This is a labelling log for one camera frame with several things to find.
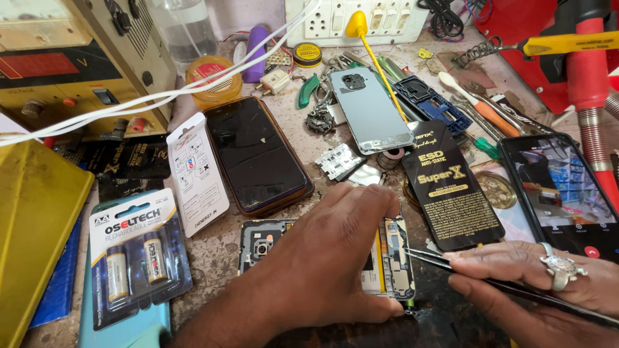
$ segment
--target yellow tray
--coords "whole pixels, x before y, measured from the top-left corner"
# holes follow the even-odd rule
[[[18,347],[94,175],[31,140],[0,147],[0,347]]]

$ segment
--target green screwdriver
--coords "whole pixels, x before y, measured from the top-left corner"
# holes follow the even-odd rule
[[[490,156],[491,159],[498,160],[501,158],[501,156],[499,156],[499,152],[496,150],[496,146],[490,145],[490,143],[486,140],[486,138],[484,137],[477,138],[469,134],[468,132],[464,132],[464,134],[474,139],[473,144],[475,145],[475,147],[480,149],[481,151],[484,151],[486,154],[488,154],[488,156]]]

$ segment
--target silver ring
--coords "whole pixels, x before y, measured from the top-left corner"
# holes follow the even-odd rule
[[[550,244],[540,244],[543,245],[546,250],[547,257],[542,257],[540,260],[548,267],[546,269],[546,274],[552,277],[552,290],[561,291],[565,289],[568,282],[573,282],[578,279],[576,277],[577,274],[581,276],[587,275],[587,271],[576,267],[574,260],[555,255]]]

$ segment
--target purple cylinder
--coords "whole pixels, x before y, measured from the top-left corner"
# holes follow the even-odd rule
[[[265,28],[253,27],[249,32],[249,42],[247,42],[247,51],[245,52],[245,55],[247,55],[247,53],[253,50],[254,47],[256,47],[256,45],[258,45],[260,42],[262,42],[267,36],[269,36],[269,32]],[[251,57],[249,58],[249,60],[247,60],[246,63],[262,56],[264,53],[266,53],[266,51],[264,50],[264,47],[261,47],[254,54],[251,55]],[[250,66],[249,68],[245,69],[241,73],[243,82],[247,84],[260,82],[260,78],[264,76],[265,65],[266,59],[254,66]]]

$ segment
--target hand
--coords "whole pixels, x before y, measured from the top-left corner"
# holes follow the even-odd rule
[[[563,291],[553,295],[577,306],[619,318],[619,266],[555,250],[555,255],[573,259],[589,274],[577,276]],[[550,290],[552,278],[540,258],[542,245],[509,241],[484,245],[457,253],[445,253],[457,272],[449,285],[467,297],[481,312],[525,347],[616,347],[619,331],[605,328],[560,310],[538,305],[527,311],[506,294],[479,279],[523,281]]]
[[[207,303],[174,343],[261,347],[294,328],[403,315],[397,300],[365,294],[360,279],[381,219],[399,211],[390,189],[336,185],[262,261]]]

